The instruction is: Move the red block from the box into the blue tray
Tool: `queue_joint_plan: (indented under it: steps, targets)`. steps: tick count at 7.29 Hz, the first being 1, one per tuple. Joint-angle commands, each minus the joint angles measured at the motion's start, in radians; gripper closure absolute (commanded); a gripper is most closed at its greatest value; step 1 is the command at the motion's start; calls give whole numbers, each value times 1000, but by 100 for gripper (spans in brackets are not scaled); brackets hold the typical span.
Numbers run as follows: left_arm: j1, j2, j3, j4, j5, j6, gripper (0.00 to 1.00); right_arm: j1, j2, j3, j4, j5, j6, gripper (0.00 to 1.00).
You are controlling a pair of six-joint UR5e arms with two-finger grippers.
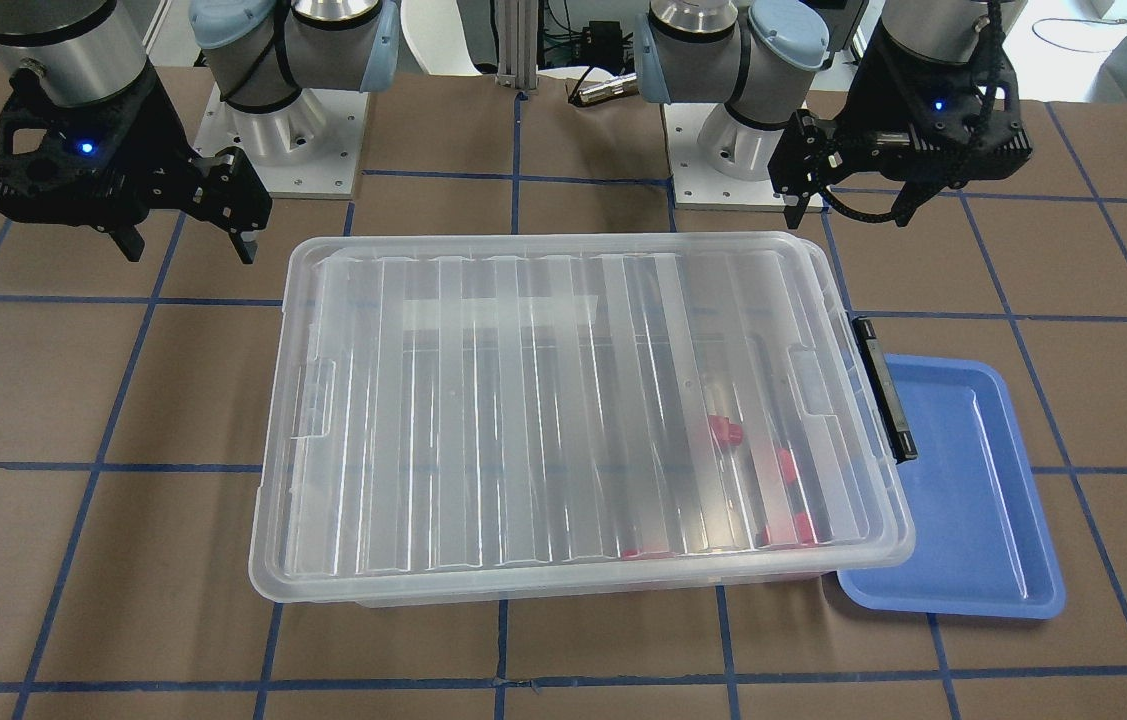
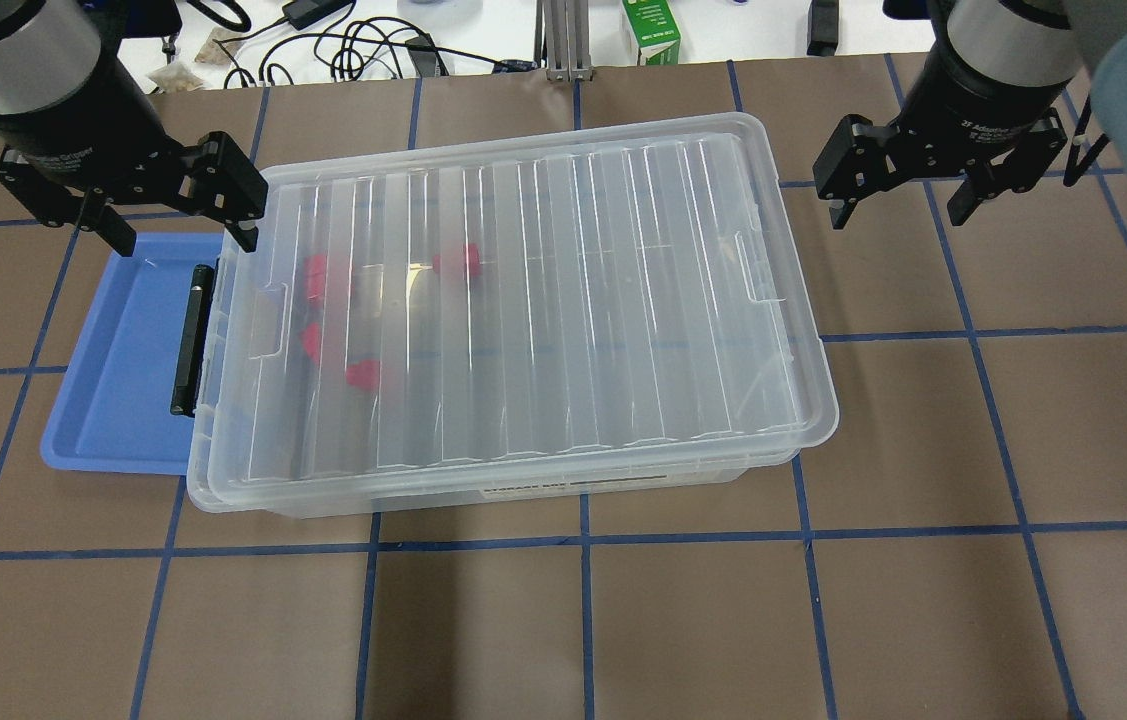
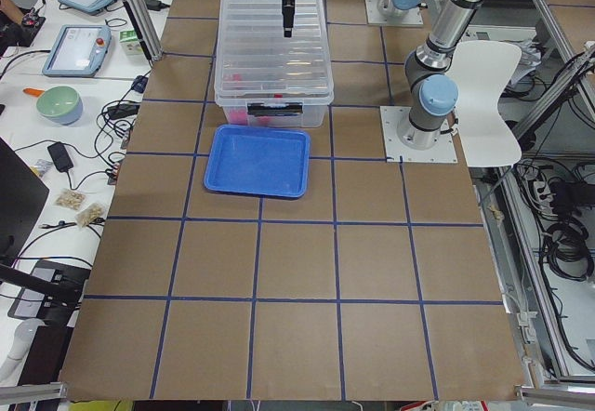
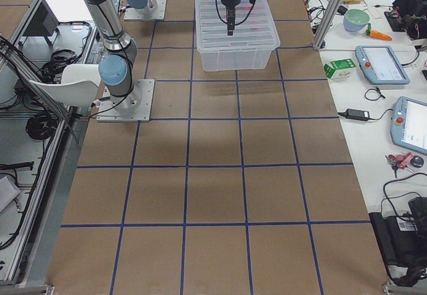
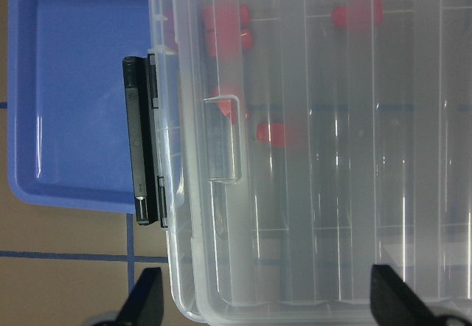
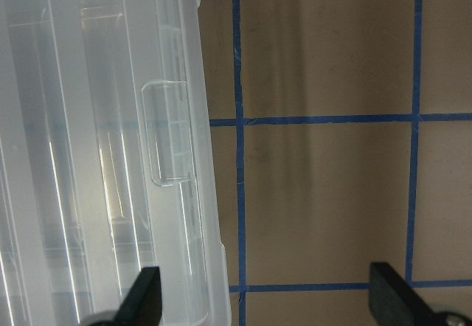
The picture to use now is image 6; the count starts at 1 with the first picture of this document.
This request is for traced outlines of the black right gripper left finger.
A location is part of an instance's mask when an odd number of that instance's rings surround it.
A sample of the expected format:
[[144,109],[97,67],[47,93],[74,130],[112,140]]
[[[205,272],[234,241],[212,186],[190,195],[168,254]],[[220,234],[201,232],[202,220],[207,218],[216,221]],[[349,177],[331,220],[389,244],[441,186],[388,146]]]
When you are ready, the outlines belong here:
[[158,266],[143,267],[116,311],[103,311],[84,325],[159,325],[162,320],[162,283]]

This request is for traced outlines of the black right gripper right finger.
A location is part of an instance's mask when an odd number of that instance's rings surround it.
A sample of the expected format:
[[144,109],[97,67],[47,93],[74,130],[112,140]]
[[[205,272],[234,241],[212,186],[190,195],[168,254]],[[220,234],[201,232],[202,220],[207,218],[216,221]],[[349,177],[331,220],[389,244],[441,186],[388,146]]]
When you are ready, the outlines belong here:
[[433,311],[386,262],[369,265],[369,311],[380,326],[470,325],[453,311]]

